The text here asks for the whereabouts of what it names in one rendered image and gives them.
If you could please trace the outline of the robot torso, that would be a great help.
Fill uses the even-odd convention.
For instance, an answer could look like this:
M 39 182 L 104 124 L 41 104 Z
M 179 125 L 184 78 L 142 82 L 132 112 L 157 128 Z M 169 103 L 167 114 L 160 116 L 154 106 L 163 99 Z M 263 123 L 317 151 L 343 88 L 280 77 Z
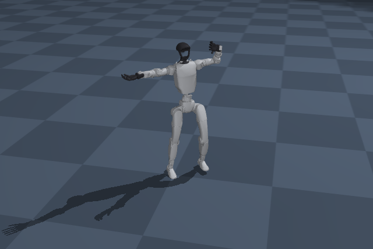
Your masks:
M 195 110 L 195 101 L 192 100 L 192 95 L 189 93 L 193 93 L 196 88 L 196 64 L 191 59 L 187 64 L 180 64 L 180 62 L 176 61 L 174 64 L 176 67 L 174 83 L 178 92 L 183 94 L 182 100 L 179 101 L 182 113 L 190 113 Z

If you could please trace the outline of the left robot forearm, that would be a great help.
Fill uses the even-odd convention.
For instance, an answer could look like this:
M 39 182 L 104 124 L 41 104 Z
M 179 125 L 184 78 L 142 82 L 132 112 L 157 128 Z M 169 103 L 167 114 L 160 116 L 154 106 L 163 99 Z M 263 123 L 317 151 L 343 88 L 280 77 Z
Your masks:
M 220 52 L 215 51 L 214 56 L 215 56 L 216 58 L 220 58 L 221 55 L 222 55 L 222 46 L 221 46 L 221 45 L 219 46 L 219 50 L 220 50 Z

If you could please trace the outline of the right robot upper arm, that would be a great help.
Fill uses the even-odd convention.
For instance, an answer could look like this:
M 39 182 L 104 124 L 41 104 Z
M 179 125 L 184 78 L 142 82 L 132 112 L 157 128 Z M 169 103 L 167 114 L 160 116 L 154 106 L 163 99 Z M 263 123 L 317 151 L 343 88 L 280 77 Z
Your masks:
M 176 67 L 174 65 L 169 65 L 163 69 L 154 68 L 153 69 L 156 73 L 156 77 L 164 76 L 164 75 L 174 75 L 176 72 Z

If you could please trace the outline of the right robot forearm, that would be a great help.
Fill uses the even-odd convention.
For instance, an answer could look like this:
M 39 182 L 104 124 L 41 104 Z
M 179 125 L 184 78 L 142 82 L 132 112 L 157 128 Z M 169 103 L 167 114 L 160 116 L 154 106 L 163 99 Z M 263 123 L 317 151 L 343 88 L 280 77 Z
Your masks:
M 150 71 L 139 71 L 138 74 L 144 74 L 144 77 L 143 78 L 153 78 L 155 77 L 156 73 L 154 70 L 150 70 Z M 142 79 L 142 78 L 141 78 Z

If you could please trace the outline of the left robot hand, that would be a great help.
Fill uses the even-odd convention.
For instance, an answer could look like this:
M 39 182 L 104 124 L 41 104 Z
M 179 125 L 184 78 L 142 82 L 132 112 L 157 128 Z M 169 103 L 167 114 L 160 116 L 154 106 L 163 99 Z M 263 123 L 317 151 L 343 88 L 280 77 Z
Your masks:
M 214 51 L 218 51 L 218 52 L 220 52 L 220 50 L 219 50 L 219 46 L 220 45 L 218 45 L 218 44 L 216 44 L 215 45 L 215 43 L 213 43 L 212 41 L 210 41 L 210 44 L 209 44 L 210 46 L 209 46 L 209 50 L 211 50 L 212 52 L 211 53 L 213 53 Z

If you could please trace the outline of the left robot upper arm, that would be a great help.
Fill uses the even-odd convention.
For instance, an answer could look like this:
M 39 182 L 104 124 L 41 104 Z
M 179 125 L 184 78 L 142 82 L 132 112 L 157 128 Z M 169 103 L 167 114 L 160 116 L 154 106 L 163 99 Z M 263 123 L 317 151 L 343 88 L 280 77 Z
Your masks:
M 221 61 L 220 58 L 216 58 L 215 56 L 213 56 L 213 58 L 207 58 L 207 59 L 197 59 L 195 62 L 196 64 L 196 69 L 197 70 L 200 70 L 202 69 L 202 67 L 204 66 L 208 66 L 208 65 L 211 65 L 211 64 L 219 64 Z

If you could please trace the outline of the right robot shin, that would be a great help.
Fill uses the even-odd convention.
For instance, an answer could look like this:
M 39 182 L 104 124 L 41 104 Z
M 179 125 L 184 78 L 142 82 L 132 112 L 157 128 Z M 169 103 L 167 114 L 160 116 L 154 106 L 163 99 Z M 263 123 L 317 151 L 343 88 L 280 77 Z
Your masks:
M 169 162 L 168 162 L 168 168 L 170 169 L 173 168 L 174 165 L 174 159 L 176 158 L 177 155 L 177 143 L 172 144 L 171 143 L 171 138 L 169 138 L 169 146 L 168 146 L 168 157 L 169 157 Z

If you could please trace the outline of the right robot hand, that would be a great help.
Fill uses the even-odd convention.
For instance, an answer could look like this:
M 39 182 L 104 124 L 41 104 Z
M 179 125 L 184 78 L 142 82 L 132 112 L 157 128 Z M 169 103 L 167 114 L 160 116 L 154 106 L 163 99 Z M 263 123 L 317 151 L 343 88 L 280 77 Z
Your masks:
M 144 74 L 138 74 L 138 73 L 135 73 L 135 75 L 126 75 L 124 74 L 124 76 L 121 74 L 121 76 L 125 79 L 125 80 L 135 80 L 135 79 L 140 79 L 140 78 L 143 78 L 144 77 Z M 125 77 L 126 76 L 126 77 Z

